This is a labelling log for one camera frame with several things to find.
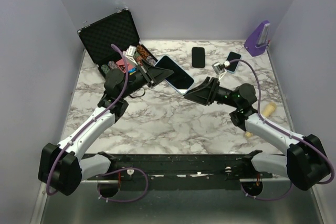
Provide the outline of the black cased phone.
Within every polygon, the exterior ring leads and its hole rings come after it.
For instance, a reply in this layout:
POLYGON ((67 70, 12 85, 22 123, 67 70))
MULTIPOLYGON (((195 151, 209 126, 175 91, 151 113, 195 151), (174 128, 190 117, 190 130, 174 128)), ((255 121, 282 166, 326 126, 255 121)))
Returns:
POLYGON ((193 68, 205 67, 205 49, 203 47, 192 48, 192 67, 193 68))

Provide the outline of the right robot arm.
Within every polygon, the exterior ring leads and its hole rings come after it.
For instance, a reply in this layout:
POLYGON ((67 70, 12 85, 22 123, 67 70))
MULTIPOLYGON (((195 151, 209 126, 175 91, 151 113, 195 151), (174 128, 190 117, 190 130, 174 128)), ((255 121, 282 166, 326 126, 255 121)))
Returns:
POLYGON ((281 151, 281 155, 253 151, 245 156, 241 171, 246 177, 255 177, 259 172, 272 173, 287 177, 304 191, 334 179, 334 168, 320 139, 312 134, 300 135, 264 118, 253 108, 257 97, 251 84, 229 90, 221 87, 218 79, 207 77, 198 87, 186 92, 184 98, 201 105, 217 102, 234 107, 230 119, 236 127, 261 137, 281 151))

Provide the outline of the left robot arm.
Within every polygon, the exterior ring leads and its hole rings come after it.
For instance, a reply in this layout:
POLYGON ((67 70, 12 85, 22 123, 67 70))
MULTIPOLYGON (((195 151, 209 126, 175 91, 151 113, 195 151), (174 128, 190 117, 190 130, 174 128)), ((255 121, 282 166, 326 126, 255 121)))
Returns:
POLYGON ((123 116, 128 107, 125 97, 144 85, 153 87, 173 73, 173 70, 158 68, 146 62, 132 75, 127 70, 109 70, 103 97, 92 115, 69 137, 57 144, 48 143, 42 150, 38 179, 46 184, 47 195, 60 192, 68 196, 81 181, 96 175, 112 179, 117 171, 112 157, 100 153, 84 159, 84 154, 106 129, 123 116))

